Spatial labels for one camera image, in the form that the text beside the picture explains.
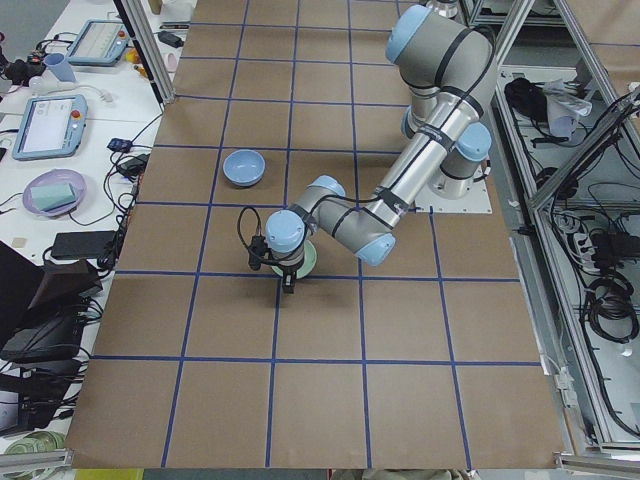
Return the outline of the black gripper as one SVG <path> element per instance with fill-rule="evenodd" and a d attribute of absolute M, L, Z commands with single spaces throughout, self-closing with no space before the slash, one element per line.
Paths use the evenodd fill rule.
<path fill-rule="evenodd" d="M 280 270 L 282 272 L 282 290 L 286 294 L 293 294 L 295 292 L 295 283 L 297 280 L 297 272 L 300 268 L 300 264 L 281 265 Z"/>

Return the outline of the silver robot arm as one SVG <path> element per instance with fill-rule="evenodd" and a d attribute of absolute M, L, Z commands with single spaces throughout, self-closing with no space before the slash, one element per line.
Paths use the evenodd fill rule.
<path fill-rule="evenodd" d="M 286 293 L 295 288 L 306 240 L 318 230 L 366 264 L 380 265 L 395 246 L 394 227 L 493 97 L 493 43 L 431 7 L 413 5 L 401 15 L 385 55 L 408 86 L 436 88 L 435 104 L 370 199 L 350 199 L 336 179 L 321 175 L 297 201 L 268 218 L 266 243 Z"/>

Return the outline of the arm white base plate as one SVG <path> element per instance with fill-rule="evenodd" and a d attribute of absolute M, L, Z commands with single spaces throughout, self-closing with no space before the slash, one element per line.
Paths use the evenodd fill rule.
<path fill-rule="evenodd" d="M 416 209 L 425 213 L 491 214 L 487 184 L 484 179 L 480 180 L 484 173 L 482 163 L 474 166 L 473 175 L 463 180 L 448 177 L 441 169 L 436 170 L 416 196 Z"/>

